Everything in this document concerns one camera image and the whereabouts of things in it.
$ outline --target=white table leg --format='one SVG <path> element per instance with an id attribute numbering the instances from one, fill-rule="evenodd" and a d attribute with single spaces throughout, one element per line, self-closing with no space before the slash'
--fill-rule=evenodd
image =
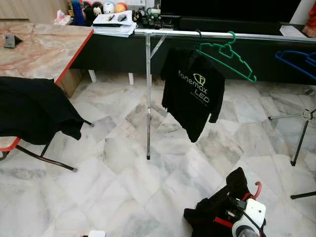
<path id="1" fill-rule="evenodd" d="M 134 74 L 128 73 L 128 78 L 129 78 L 129 84 L 134 85 Z"/>
<path id="2" fill-rule="evenodd" d="M 89 71 L 89 74 L 90 74 L 90 77 L 91 77 L 91 81 L 92 82 L 97 82 L 97 76 L 95 75 L 94 70 L 88 70 L 88 71 Z"/>

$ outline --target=black tripod leg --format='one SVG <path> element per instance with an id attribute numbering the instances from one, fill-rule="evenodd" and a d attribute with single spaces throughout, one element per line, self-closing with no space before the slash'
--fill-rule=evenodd
<path id="1" fill-rule="evenodd" d="M 300 140 L 299 140 L 299 142 L 297 144 L 295 155 L 294 155 L 293 159 L 291 160 L 291 165 L 292 166 L 295 166 L 295 164 L 296 164 L 296 160 L 297 160 L 297 157 L 298 157 L 298 155 L 300 153 L 300 149 L 301 149 L 301 146 L 302 146 L 302 143 L 303 143 L 303 139 L 304 139 L 304 136 L 305 136 L 305 132 L 306 132 L 308 123 L 309 123 L 309 120 L 306 120 L 304 125 L 303 125 L 303 127 L 302 127 L 301 137 L 300 137 Z"/>
<path id="2" fill-rule="evenodd" d="M 298 195 L 291 195 L 291 199 L 297 199 L 297 198 L 305 198 L 310 196 L 316 196 L 316 192 L 310 192 L 305 194 L 298 194 Z"/>
<path id="3" fill-rule="evenodd" d="M 94 127 L 94 124 L 93 124 L 93 123 L 91 123 L 91 122 L 89 122 L 89 121 L 87 121 L 87 120 L 85 120 L 84 122 L 85 122 L 86 124 L 90 125 L 91 127 Z"/>
<path id="4" fill-rule="evenodd" d="M 68 165 L 66 165 L 66 164 L 63 164 L 63 163 L 60 163 L 60 162 L 58 162 L 58 161 L 54 161 L 54 160 L 51 160 L 51 159 L 44 158 L 44 157 L 42 157 L 42 156 L 38 156 L 38 155 L 34 154 L 33 152 L 30 152 L 29 150 L 26 150 L 25 148 L 20 147 L 19 145 L 17 145 L 15 148 L 18 149 L 18 150 L 20 150 L 20 151 L 22 151 L 22 152 L 24 152 L 25 154 L 28 154 L 29 156 L 32 156 L 32 157 L 36 158 L 36 159 L 40 159 L 40 160 L 42 160 L 42 161 L 45 161 L 45 162 L 48 162 L 48 163 L 51 163 L 51 164 L 55 164 L 55 165 L 61 166 L 61 167 L 63 167 L 63 168 L 66 168 L 66 169 L 68 169 L 68 170 L 71 170 L 71 171 L 73 171 L 73 172 L 76 172 L 76 171 L 77 171 L 76 168 L 70 167 L 70 166 L 68 166 Z"/>

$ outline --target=white paper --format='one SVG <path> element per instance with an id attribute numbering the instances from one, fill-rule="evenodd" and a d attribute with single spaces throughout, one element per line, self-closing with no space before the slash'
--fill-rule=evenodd
<path id="1" fill-rule="evenodd" d="M 118 17 L 120 15 L 126 15 L 126 20 L 124 21 L 118 21 Z M 109 21 L 109 17 L 114 15 L 113 19 Z M 120 24 L 120 25 L 127 25 L 130 26 L 133 23 L 132 19 L 132 11 L 123 11 L 120 13 L 110 13 L 110 14 L 100 14 L 95 18 L 93 21 L 94 24 Z"/>
<path id="2" fill-rule="evenodd" d="M 104 27 L 94 26 L 94 33 L 106 36 L 129 37 L 135 30 L 137 24 L 133 22 L 130 26 Z"/>
<path id="3" fill-rule="evenodd" d="M 280 31 L 283 36 L 290 37 L 303 37 L 306 38 L 299 30 L 297 30 L 294 26 L 281 26 Z"/>

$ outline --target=stuffed toy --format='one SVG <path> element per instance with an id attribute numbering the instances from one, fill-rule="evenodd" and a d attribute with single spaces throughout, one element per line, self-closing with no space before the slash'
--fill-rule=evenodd
<path id="1" fill-rule="evenodd" d="M 94 12 L 95 16 L 100 15 L 100 14 L 104 14 L 104 12 L 103 12 L 103 5 L 99 1 L 95 1 L 92 4 L 92 9 L 93 9 L 93 12 Z"/>
<path id="2" fill-rule="evenodd" d="M 139 22 L 139 21 L 141 21 L 142 20 L 142 17 L 143 17 L 143 15 L 142 15 L 142 13 L 141 13 L 141 11 L 133 11 L 133 21 L 134 22 Z"/>
<path id="3" fill-rule="evenodd" d="M 87 24 L 87 26 L 91 26 L 94 19 L 96 18 L 95 14 L 93 12 L 92 5 L 88 1 L 84 1 L 83 6 L 84 6 L 83 12 L 85 14 L 86 24 Z"/>

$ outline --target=clothes hanger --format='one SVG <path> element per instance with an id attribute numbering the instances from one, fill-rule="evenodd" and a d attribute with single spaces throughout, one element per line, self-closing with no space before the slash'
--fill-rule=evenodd
<path id="1" fill-rule="evenodd" d="M 304 69 L 296 66 L 295 64 L 287 61 L 286 59 L 283 58 L 283 56 L 285 56 L 286 54 L 297 54 L 297 55 L 303 55 L 305 56 L 305 62 L 310 64 L 312 67 L 315 67 L 316 68 L 316 59 L 313 58 L 313 56 L 316 56 L 316 52 L 314 53 L 310 53 L 310 54 L 307 54 L 307 53 L 303 53 L 303 52 L 300 52 L 300 51 L 292 51 L 292 50 L 287 50 L 287 51 L 283 51 L 283 52 L 277 52 L 276 53 L 276 58 L 278 60 L 280 60 L 281 62 L 283 63 L 286 63 L 290 66 L 292 66 L 293 68 L 305 73 L 306 75 L 310 76 L 311 78 L 315 79 L 316 80 L 316 76 L 310 74 L 309 72 L 306 72 Z"/>
<path id="2" fill-rule="evenodd" d="M 253 75 L 252 69 L 249 67 L 249 65 L 248 65 L 245 61 L 243 61 L 243 60 L 241 59 L 241 57 L 239 56 L 239 54 L 237 54 L 237 53 L 236 53 L 235 51 L 233 51 L 233 49 L 232 49 L 232 44 L 234 44 L 235 41 L 236 41 L 236 35 L 235 35 L 235 33 L 232 32 L 232 31 L 229 31 L 228 33 L 231 33 L 231 34 L 234 36 L 234 39 L 233 39 L 232 41 L 229 41 L 229 42 L 227 42 L 227 43 L 224 44 L 224 45 L 221 45 L 221 44 L 218 44 L 218 43 L 200 43 L 200 44 L 199 44 L 199 47 L 198 47 L 198 49 L 196 49 L 196 51 L 197 51 L 198 53 L 200 53 L 200 54 L 202 54 L 202 55 L 204 55 L 204 56 L 206 56 L 206 57 L 209 57 L 209 58 L 215 60 L 216 62 L 218 62 L 218 63 L 220 63 L 220 64 L 226 66 L 227 68 L 231 69 L 232 71 L 234 71 L 234 72 L 237 73 L 238 75 L 242 76 L 243 78 L 245 78 L 245 79 L 247 79 L 247 80 L 249 80 L 249 81 L 251 81 L 251 82 L 256 82 L 256 81 L 257 81 L 257 77 L 256 77 L 255 75 Z M 215 57 L 213 57 L 213 56 L 211 56 L 211 55 L 208 55 L 207 53 L 204 53 L 204 52 L 202 51 L 202 47 L 203 47 L 203 46 L 218 47 L 218 52 L 219 52 L 219 54 L 221 54 L 221 55 L 223 55 L 223 56 L 225 56 L 225 57 L 227 57 L 227 58 L 229 58 L 229 59 L 233 59 L 234 57 L 236 57 L 242 64 L 244 64 L 244 65 L 246 66 L 246 68 L 247 68 L 248 71 L 249 71 L 248 75 L 245 75 L 245 74 L 243 74 L 243 73 L 237 71 L 235 68 L 232 68 L 232 67 L 229 66 L 228 64 L 226 64 L 226 63 L 220 61 L 219 59 L 217 59 L 217 58 L 215 58 Z M 225 54 L 224 52 L 222 52 L 222 50 L 225 49 L 226 47 L 228 48 L 230 54 Z"/>

